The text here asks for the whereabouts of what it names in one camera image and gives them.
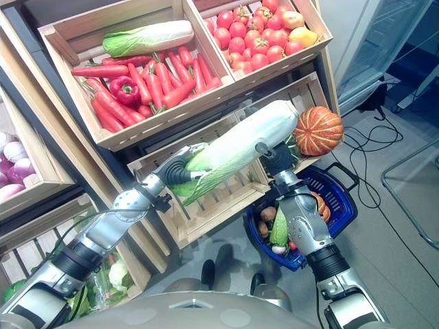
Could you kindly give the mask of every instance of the metal frame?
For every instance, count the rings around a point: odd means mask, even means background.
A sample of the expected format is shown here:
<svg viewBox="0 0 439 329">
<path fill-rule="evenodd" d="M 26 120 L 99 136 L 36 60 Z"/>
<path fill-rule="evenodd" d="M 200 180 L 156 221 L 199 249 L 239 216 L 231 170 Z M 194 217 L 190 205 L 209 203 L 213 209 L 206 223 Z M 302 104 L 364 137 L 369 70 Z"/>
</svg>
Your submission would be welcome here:
<svg viewBox="0 0 439 329">
<path fill-rule="evenodd" d="M 426 242 L 431 245 L 434 249 L 439 250 L 439 241 L 434 241 L 431 239 L 427 233 L 423 230 L 422 226 L 419 224 L 419 222 L 416 220 L 415 216 L 409 211 L 409 209 L 405 206 L 403 200 L 396 194 L 396 192 L 393 190 L 393 188 L 389 185 L 388 181 L 386 180 L 386 175 L 393 169 L 397 168 L 398 166 L 402 165 L 404 162 L 410 160 L 411 158 L 417 156 L 419 153 L 425 151 L 429 147 L 433 146 L 434 144 L 439 143 L 439 138 L 436 140 L 426 144 L 425 146 L 421 147 L 417 151 L 413 152 L 412 154 L 406 156 L 404 159 L 398 161 L 394 165 L 388 167 L 383 173 L 381 174 L 381 182 L 383 185 L 388 189 L 389 193 L 393 196 L 395 201 L 398 203 L 398 205 L 401 207 L 403 212 L 409 217 L 410 221 L 414 225 L 414 227 L 418 230 L 419 234 L 426 240 Z"/>
</svg>

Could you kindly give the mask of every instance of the wooden crate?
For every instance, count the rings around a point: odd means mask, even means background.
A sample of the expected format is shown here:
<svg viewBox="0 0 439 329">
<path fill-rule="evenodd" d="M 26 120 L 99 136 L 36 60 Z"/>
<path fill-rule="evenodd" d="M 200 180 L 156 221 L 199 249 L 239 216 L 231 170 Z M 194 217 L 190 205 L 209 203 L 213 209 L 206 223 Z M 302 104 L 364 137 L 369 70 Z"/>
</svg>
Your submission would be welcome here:
<svg viewBox="0 0 439 329">
<path fill-rule="evenodd" d="M 202 53 L 216 76 L 221 77 L 223 85 L 115 134 L 103 129 L 79 79 L 72 76 L 71 68 L 104 54 L 102 41 L 106 33 L 183 18 L 192 23 L 195 32 L 189 48 L 193 53 Z M 233 90 L 233 78 L 185 0 L 122 1 L 41 27 L 39 31 L 94 141 L 112 151 L 123 149 L 222 103 Z"/>
<path fill-rule="evenodd" d="M 0 221 L 30 207 L 50 195 L 71 186 L 74 181 L 51 155 L 40 136 L 26 121 L 14 102 L 1 89 L 0 130 L 17 135 L 31 160 L 35 174 L 24 179 L 26 189 L 4 201 L 0 206 Z"/>
<path fill-rule="evenodd" d="M 216 15 L 223 10 L 233 10 L 240 5 L 246 6 L 250 13 L 253 13 L 262 4 L 260 1 L 255 0 L 193 0 L 193 10 L 197 13 L 196 17 L 199 22 L 202 23 L 203 19 L 209 19 L 212 21 L 216 27 Z M 249 90 L 254 88 L 258 84 L 261 84 L 273 77 L 280 75 L 284 72 L 291 71 L 297 66 L 300 66 L 312 59 L 314 59 L 322 49 L 332 40 L 332 35 L 328 30 L 328 27 L 324 24 L 319 11 L 316 10 L 311 0 L 279 0 L 279 5 L 287 5 L 292 8 L 292 10 L 300 12 L 305 18 L 305 23 L 307 27 L 313 32 L 318 34 L 317 42 L 295 53 L 293 55 L 287 56 L 282 60 L 271 63 L 268 66 L 263 67 L 255 72 L 244 75 L 241 71 L 234 73 L 232 69 L 226 62 L 224 55 L 222 54 L 220 48 L 215 44 L 212 35 L 208 31 L 205 25 L 202 25 L 204 32 L 208 34 L 209 41 L 214 47 L 217 55 L 224 61 L 230 74 L 235 78 L 235 85 L 238 89 Z"/>
<path fill-rule="evenodd" d="M 312 106 L 328 106 L 318 76 L 313 72 L 179 141 L 131 162 L 128 164 L 128 168 L 131 171 L 137 170 L 143 179 L 181 147 L 199 142 L 210 143 L 245 119 L 246 116 L 268 103 L 277 99 L 289 100 L 288 94 L 291 95 L 292 102 L 299 112 L 303 112 Z M 294 171 L 298 173 L 319 158 L 317 156 L 302 159 Z M 270 189 L 268 182 L 268 176 L 261 163 L 256 160 L 238 174 L 227 179 L 225 183 L 220 184 L 210 193 L 198 198 L 186 207 L 182 206 L 183 198 L 166 189 L 164 192 L 172 196 L 171 208 L 165 214 L 160 212 L 158 214 L 178 247 L 183 248 L 231 218 L 258 198 L 263 197 L 265 192 Z"/>
<path fill-rule="evenodd" d="M 5 289 L 17 280 L 28 278 L 31 268 L 43 260 L 44 254 L 54 248 L 59 236 L 73 225 L 72 218 L 86 213 L 92 205 L 95 208 L 90 197 L 83 194 L 24 226 L 0 236 L 0 272 L 4 274 L 0 276 L 0 287 Z M 145 228 L 147 233 L 143 232 L 140 227 Z M 69 243 L 75 234 L 76 231 L 72 230 L 64 242 Z M 146 219 L 143 219 L 139 226 L 130 229 L 130 235 L 135 241 L 140 241 L 140 248 L 153 264 L 157 262 L 157 254 L 162 253 L 168 256 L 170 253 L 169 247 Z M 129 241 L 121 241 L 116 246 L 116 250 L 134 281 L 134 285 L 128 289 L 128 298 L 134 298 L 143 292 L 151 278 L 151 273 L 156 270 L 148 268 L 139 261 L 141 256 L 132 251 Z"/>
</svg>

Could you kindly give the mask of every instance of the potato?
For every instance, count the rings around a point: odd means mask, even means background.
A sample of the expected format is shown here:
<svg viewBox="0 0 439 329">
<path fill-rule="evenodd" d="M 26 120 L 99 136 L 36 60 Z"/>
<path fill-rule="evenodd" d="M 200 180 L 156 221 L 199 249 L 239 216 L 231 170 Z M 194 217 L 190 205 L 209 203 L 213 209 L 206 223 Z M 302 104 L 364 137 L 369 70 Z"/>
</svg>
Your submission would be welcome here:
<svg viewBox="0 0 439 329">
<path fill-rule="evenodd" d="M 273 221 L 276 218 L 276 209 L 275 209 L 275 207 L 271 207 L 271 206 L 267 207 L 261 211 L 259 216 L 265 222 Z"/>
<path fill-rule="evenodd" d="M 268 227 L 264 221 L 258 221 L 258 231 L 261 238 L 265 239 L 268 237 Z"/>
</svg>

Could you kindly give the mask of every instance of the refrigerator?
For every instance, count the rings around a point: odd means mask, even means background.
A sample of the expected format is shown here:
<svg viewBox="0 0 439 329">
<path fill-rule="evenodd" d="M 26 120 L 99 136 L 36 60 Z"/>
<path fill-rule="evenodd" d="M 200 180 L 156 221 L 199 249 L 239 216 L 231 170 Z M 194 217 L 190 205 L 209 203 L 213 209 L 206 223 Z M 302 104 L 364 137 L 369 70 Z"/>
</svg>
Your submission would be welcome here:
<svg viewBox="0 0 439 329">
<path fill-rule="evenodd" d="M 432 0 L 320 0 L 341 114 L 362 104 L 381 84 Z"/>
</svg>

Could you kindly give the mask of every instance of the yellow fruit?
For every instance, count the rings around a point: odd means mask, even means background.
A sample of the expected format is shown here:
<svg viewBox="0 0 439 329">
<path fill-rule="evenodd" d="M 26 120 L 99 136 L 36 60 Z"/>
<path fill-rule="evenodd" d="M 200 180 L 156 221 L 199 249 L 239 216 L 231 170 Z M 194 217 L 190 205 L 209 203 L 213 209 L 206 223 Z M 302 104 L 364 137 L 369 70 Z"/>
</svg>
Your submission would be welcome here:
<svg viewBox="0 0 439 329">
<path fill-rule="evenodd" d="M 293 29 L 289 34 L 289 41 L 300 40 L 305 48 L 312 46 L 316 43 L 318 35 L 315 32 L 308 30 L 305 26 L 297 27 Z"/>
</svg>

